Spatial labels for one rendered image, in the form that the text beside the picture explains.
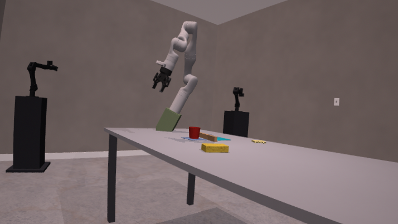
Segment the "black table leg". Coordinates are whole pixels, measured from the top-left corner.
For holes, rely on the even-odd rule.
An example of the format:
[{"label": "black table leg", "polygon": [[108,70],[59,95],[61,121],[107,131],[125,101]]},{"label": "black table leg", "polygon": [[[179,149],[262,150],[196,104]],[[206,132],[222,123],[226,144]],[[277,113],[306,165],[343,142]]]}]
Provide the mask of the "black table leg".
[{"label": "black table leg", "polygon": [[193,195],[195,194],[195,175],[188,173],[188,194],[187,204],[193,205]]},{"label": "black table leg", "polygon": [[108,222],[115,222],[116,206],[116,153],[118,138],[109,135],[108,156]]}]

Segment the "concrete floor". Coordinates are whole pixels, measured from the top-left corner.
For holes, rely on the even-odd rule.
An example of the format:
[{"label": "concrete floor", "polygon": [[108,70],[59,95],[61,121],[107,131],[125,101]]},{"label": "concrete floor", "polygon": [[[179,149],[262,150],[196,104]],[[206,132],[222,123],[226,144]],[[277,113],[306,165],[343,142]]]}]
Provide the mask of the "concrete floor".
[{"label": "concrete floor", "polygon": [[[203,211],[212,208],[247,224],[303,224],[199,177],[194,204],[189,206],[187,172],[152,155],[120,154],[115,224],[182,223],[171,220],[205,216]],[[51,164],[45,173],[6,173],[12,161],[0,162],[0,223],[108,223],[108,158],[50,159],[46,155],[46,161]]]}]

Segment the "baseboard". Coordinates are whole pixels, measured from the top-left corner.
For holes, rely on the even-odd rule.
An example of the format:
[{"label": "baseboard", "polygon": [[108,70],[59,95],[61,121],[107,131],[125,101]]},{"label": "baseboard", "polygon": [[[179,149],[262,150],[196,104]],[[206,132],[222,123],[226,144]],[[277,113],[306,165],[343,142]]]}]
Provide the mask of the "baseboard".
[{"label": "baseboard", "polygon": [[[142,150],[118,151],[117,157],[130,157],[133,155],[150,155]],[[82,153],[46,153],[46,161],[51,159],[81,159],[108,157],[108,151],[82,152]],[[0,161],[13,161],[12,154],[0,154]]]}]

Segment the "black pedestal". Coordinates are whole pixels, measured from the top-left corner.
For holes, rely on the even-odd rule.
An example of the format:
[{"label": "black pedestal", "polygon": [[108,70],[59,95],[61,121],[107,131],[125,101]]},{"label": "black pedestal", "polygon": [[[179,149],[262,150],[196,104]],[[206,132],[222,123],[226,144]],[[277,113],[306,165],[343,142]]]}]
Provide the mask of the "black pedestal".
[{"label": "black pedestal", "polygon": [[237,135],[247,138],[249,131],[249,112],[224,111],[224,134]]},{"label": "black pedestal", "polygon": [[47,98],[16,96],[14,112],[14,154],[10,172],[44,172]]}]

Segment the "cup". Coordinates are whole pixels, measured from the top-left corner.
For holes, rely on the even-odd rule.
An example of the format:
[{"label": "cup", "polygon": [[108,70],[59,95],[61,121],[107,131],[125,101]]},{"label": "cup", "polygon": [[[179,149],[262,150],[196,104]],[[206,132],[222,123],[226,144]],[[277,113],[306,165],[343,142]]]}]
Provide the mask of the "cup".
[{"label": "cup", "polygon": [[198,127],[190,127],[190,138],[198,139],[200,133],[200,128]]}]

